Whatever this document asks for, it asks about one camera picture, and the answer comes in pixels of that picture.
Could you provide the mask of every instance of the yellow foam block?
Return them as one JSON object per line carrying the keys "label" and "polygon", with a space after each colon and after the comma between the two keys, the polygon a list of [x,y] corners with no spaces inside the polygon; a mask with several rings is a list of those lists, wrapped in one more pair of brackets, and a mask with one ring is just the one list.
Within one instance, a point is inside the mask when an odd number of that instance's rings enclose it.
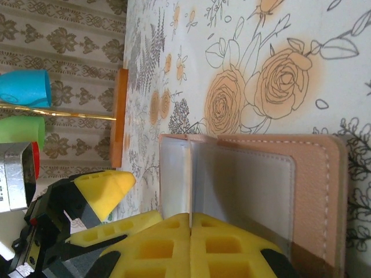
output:
{"label": "yellow foam block", "polygon": [[260,250],[273,243],[205,214],[192,216],[192,278],[276,278]]}
{"label": "yellow foam block", "polygon": [[136,180],[130,172],[107,170],[82,175],[74,182],[99,220],[104,221],[134,186]]}
{"label": "yellow foam block", "polygon": [[178,214],[118,242],[101,255],[121,256],[110,278],[189,278],[189,214]]}
{"label": "yellow foam block", "polygon": [[156,210],[131,216],[105,225],[97,226],[85,231],[74,233],[67,242],[89,247],[91,245],[113,239],[118,236],[132,236],[162,221],[161,214]]}

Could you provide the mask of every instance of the floral tablecloth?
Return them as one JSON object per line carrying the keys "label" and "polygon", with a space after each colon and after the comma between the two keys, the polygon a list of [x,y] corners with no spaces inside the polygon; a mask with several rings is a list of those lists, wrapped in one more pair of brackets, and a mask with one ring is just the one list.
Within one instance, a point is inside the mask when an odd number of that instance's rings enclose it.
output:
{"label": "floral tablecloth", "polygon": [[159,206],[161,133],[328,133],[347,142],[347,272],[371,273],[371,3],[129,0],[122,170],[111,219]]}

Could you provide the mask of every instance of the orange wooden block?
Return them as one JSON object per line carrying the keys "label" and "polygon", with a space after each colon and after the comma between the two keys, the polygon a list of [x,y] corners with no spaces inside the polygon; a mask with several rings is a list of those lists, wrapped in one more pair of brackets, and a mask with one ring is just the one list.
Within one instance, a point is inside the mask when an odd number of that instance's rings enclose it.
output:
{"label": "orange wooden block", "polygon": [[111,126],[110,162],[113,168],[121,167],[123,130],[125,126],[126,94],[129,70],[119,69],[114,90],[114,118]]}

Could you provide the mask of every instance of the wallet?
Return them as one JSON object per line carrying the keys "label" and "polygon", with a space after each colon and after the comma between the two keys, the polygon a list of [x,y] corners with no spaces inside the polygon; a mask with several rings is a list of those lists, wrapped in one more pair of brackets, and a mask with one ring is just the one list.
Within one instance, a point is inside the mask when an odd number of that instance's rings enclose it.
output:
{"label": "wallet", "polygon": [[303,277],[344,276],[347,184],[335,136],[160,137],[164,219],[204,213],[233,224],[275,243]]}

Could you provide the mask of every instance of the gold rod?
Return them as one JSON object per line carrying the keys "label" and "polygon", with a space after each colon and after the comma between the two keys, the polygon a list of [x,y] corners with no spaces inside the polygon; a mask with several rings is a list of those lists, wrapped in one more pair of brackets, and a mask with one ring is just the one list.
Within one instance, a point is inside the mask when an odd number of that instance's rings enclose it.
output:
{"label": "gold rod", "polygon": [[90,118],[90,119],[100,119],[100,120],[116,120],[113,117],[104,116],[104,115],[69,113],[69,112],[53,111],[53,110],[48,110],[48,109],[30,108],[26,106],[13,105],[13,104],[7,104],[7,103],[1,103],[0,108],[28,111],[28,112],[33,112],[33,113],[40,114],[40,115],[47,115],[47,116]]}

